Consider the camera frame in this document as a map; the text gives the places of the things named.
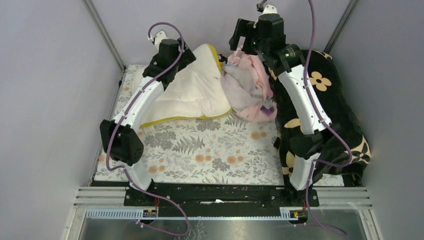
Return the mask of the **pink pillow with princess print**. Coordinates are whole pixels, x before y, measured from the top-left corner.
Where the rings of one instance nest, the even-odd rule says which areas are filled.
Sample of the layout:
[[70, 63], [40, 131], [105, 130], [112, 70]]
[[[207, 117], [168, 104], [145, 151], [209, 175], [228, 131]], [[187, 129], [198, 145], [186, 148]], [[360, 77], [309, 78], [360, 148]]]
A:
[[227, 58], [220, 80], [234, 113], [252, 123], [276, 119], [277, 106], [269, 84], [269, 75], [257, 55], [247, 54], [242, 47]]

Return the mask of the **black blanket with yellow flowers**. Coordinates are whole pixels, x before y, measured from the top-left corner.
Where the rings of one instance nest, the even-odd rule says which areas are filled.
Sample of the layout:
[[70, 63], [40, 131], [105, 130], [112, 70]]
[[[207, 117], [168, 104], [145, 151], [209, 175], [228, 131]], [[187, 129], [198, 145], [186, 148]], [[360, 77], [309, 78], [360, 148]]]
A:
[[[269, 84], [277, 108], [278, 138], [274, 146], [278, 149], [284, 184], [288, 185], [295, 166], [295, 154], [290, 148], [289, 139], [301, 135], [302, 125], [286, 89], [272, 70], [267, 69], [266, 73], [269, 74]], [[337, 165], [345, 164], [350, 159], [352, 163], [339, 168], [318, 162], [314, 168], [312, 182], [315, 184], [325, 174], [342, 175], [348, 176], [353, 186], [361, 186], [364, 171], [371, 160], [371, 149], [357, 117], [344, 97], [341, 78], [332, 56], [323, 51], [313, 50], [308, 75], [324, 111], [334, 125], [339, 125], [335, 131], [347, 143], [352, 153], [349, 156], [340, 141], [332, 137], [323, 146], [319, 158]]]

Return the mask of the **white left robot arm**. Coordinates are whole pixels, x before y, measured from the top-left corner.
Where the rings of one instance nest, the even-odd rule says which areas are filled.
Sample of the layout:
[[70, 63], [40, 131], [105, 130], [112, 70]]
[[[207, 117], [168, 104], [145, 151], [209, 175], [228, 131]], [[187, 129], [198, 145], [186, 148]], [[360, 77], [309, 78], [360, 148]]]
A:
[[153, 109], [175, 75], [196, 60], [182, 38], [153, 38], [157, 54], [144, 69], [139, 86], [125, 107], [111, 120], [104, 119], [99, 126], [106, 168], [123, 169], [129, 185], [136, 189], [136, 199], [144, 206], [152, 204], [155, 192], [149, 188], [152, 178], [140, 160], [144, 144], [137, 135], [143, 119]]

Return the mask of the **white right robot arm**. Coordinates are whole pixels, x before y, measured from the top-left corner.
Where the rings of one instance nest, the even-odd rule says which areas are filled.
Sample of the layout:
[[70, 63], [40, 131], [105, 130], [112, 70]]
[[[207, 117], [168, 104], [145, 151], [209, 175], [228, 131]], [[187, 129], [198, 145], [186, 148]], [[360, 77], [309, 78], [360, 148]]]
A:
[[285, 88], [298, 114], [302, 134], [292, 137], [289, 145], [294, 153], [294, 167], [290, 177], [293, 187], [287, 191], [287, 201], [293, 206], [306, 199], [306, 189], [322, 147], [338, 136], [331, 118], [323, 109], [310, 82], [307, 60], [295, 44], [286, 43], [284, 20], [277, 13], [266, 13], [257, 21], [238, 19], [229, 40], [232, 51], [240, 38], [244, 38], [242, 51], [259, 56]]

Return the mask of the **white pillow with yellow edge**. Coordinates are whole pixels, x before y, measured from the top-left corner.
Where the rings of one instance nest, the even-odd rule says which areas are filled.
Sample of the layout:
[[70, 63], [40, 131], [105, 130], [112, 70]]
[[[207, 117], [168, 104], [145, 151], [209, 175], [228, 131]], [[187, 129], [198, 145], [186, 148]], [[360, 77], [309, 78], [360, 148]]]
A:
[[[221, 86], [222, 69], [215, 48], [205, 43], [193, 53], [196, 61], [175, 75], [140, 127], [179, 119], [218, 118], [232, 111]], [[140, 84], [141, 78], [137, 71], [134, 82]]]

